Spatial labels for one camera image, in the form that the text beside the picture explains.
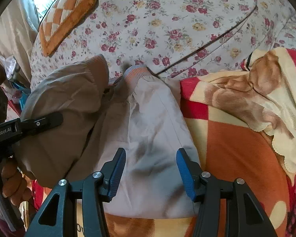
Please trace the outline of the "person's left hand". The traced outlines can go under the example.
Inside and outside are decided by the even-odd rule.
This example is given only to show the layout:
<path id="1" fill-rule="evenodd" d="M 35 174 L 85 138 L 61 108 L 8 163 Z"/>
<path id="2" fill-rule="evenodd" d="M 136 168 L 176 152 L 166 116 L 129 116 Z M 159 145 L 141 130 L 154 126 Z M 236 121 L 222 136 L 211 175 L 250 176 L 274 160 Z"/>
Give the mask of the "person's left hand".
<path id="1" fill-rule="evenodd" d="M 8 198 L 12 205 L 19 207 L 24 201 L 28 201 L 32 192 L 28 188 L 26 179 L 18 170 L 17 162 L 9 158 L 1 170 L 1 177 L 5 179 L 5 183 L 0 191 L 3 197 Z"/>

